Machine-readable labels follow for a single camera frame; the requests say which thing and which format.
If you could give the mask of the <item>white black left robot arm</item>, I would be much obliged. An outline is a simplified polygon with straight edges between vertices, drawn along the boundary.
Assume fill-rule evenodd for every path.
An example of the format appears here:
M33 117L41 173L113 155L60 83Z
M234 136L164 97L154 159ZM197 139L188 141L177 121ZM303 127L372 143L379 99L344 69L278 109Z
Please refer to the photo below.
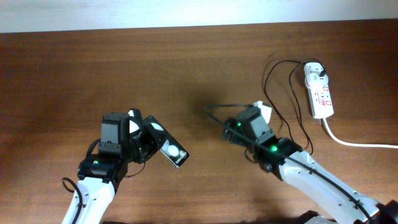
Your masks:
M73 194L63 223L99 223L113 201L121 181L129 178L128 164L145 164L157 151L156 144L143 132L139 109L128 113L108 113L101 121L101 137L88 148L78 166L76 182L64 177L72 185Z

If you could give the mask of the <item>black smartphone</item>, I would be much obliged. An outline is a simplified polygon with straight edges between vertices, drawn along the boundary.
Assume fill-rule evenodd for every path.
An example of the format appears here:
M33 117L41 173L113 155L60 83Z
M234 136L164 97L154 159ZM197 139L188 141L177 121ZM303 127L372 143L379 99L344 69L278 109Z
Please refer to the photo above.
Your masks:
M142 127L150 140L155 142L157 149L175 167L180 167L189 158L189 153L153 116L145 118Z

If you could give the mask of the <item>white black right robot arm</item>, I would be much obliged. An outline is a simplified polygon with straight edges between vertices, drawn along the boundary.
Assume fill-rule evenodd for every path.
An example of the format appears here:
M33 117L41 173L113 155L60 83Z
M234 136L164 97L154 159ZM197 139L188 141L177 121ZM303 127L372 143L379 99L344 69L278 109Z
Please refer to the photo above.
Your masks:
M397 201L382 204L345 184L293 140L276 137L260 108L249 106L223 126L224 137L246 147L253 163L303 192L331 216L307 212L301 217L304 223L397 223Z

